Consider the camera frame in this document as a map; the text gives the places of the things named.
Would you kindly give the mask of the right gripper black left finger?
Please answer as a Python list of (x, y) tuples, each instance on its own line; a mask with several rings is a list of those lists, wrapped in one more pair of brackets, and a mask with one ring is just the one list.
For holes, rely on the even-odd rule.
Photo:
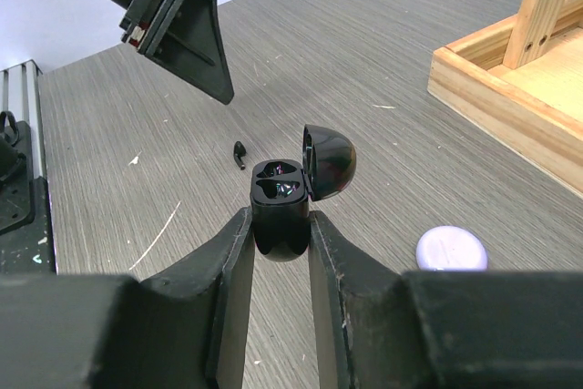
[(254, 243), (251, 212), (167, 269), (5, 274), (4, 388), (239, 388)]

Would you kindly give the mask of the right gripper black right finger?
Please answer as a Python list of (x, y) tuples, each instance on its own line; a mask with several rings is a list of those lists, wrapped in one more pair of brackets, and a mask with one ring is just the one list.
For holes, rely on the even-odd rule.
[(396, 273), (311, 215), (323, 388), (579, 388), (582, 276)]

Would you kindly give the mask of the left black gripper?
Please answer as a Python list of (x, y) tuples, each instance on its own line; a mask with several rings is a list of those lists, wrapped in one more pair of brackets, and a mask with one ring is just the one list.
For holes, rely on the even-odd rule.
[(234, 98), (218, 0), (132, 0), (122, 41), (223, 105)]

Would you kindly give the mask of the black earbud case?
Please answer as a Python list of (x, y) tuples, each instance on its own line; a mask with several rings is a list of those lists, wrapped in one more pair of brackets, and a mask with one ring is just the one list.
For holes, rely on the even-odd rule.
[(293, 261), (311, 240), (310, 203), (345, 190), (356, 171), (356, 148), (344, 134), (306, 125), (302, 160), (273, 159), (257, 164), (251, 177), (252, 231), (268, 260)]

